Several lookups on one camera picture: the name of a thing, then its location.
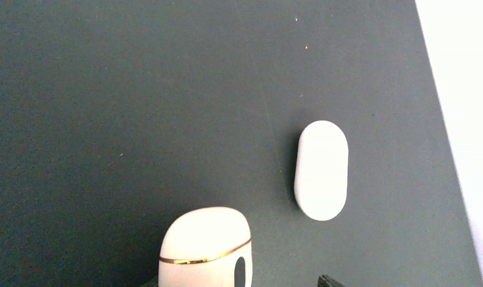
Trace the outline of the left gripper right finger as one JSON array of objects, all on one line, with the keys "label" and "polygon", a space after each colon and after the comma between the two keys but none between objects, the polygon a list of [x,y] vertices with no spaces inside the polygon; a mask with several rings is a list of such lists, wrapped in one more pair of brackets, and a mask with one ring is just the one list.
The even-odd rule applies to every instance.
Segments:
[{"label": "left gripper right finger", "polygon": [[321,275],[317,280],[317,287],[345,287],[340,282],[336,281],[328,275]]}]

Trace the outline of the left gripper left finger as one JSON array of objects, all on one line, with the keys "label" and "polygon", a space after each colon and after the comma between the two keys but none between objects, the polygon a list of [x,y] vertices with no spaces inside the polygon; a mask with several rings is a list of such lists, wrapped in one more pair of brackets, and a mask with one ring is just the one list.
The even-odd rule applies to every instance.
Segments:
[{"label": "left gripper left finger", "polygon": [[158,277],[155,276],[151,280],[143,284],[143,287],[158,287]]}]

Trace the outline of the beige square charging case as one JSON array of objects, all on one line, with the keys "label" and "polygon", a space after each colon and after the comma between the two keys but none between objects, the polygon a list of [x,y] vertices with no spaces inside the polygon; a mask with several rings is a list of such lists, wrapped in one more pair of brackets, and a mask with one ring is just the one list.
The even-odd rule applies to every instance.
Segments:
[{"label": "beige square charging case", "polygon": [[246,217],[214,206],[181,215],[161,245],[159,286],[251,286],[252,236]]}]

